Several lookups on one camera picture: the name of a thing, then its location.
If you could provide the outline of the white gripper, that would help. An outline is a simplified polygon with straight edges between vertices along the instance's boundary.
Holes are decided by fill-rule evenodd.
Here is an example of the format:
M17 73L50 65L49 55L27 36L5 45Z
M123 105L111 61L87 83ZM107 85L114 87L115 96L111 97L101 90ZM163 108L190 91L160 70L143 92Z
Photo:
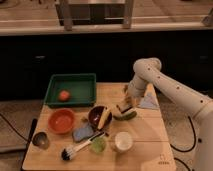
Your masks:
M128 84L127 92L125 95L125 101L131 106L136 105L137 97L142 97L145 93L147 82L141 79L132 79Z

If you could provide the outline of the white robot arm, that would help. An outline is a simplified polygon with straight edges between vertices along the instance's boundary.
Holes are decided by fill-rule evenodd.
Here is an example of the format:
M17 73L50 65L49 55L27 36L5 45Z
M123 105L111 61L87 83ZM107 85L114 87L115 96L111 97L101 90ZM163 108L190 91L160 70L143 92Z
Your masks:
M142 97L148 83L153 84L172 102L184 108L200 125L200 142L196 147L194 171L213 171L213 99L166 76L158 58L138 59L134 77L128 84L131 98Z

